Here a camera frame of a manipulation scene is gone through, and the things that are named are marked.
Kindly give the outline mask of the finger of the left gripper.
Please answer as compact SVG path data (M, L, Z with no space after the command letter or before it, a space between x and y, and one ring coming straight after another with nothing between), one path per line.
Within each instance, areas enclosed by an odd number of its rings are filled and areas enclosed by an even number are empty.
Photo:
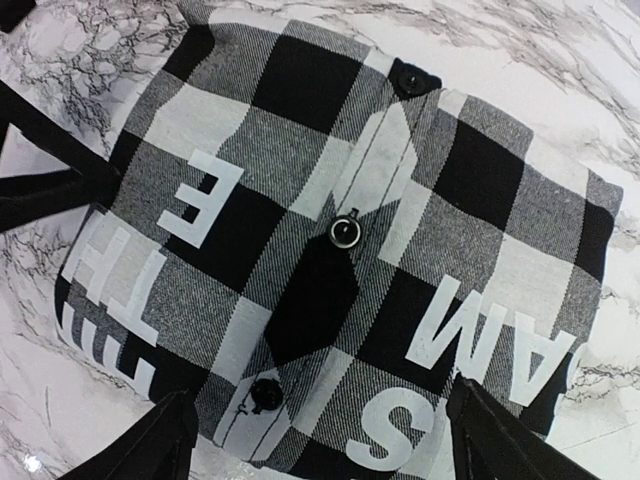
M1 179L1 231L61 212L112 201L121 173L75 139L6 83L1 84L1 130L13 125L66 170Z
M12 32L35 8L35 0L0 0L1 31Z

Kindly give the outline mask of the black white plaid shirt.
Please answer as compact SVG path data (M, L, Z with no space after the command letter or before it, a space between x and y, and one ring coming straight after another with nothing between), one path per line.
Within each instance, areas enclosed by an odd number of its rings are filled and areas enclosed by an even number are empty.
M62 338L299 478L446 478L456 374L546 437L622 189L374 47L179 10L56 280Z

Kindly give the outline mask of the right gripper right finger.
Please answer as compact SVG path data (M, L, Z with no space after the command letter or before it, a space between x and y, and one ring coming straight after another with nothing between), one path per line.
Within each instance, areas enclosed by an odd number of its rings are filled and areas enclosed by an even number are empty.
M530 432L473 379L455 377L446 413L457 479L597 479Z

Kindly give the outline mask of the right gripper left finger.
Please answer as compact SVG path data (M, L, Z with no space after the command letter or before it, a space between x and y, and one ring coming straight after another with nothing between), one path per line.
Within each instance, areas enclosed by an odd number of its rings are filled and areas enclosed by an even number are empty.
M174 392L87 462L86 479L186 479L198 435L192 395Z

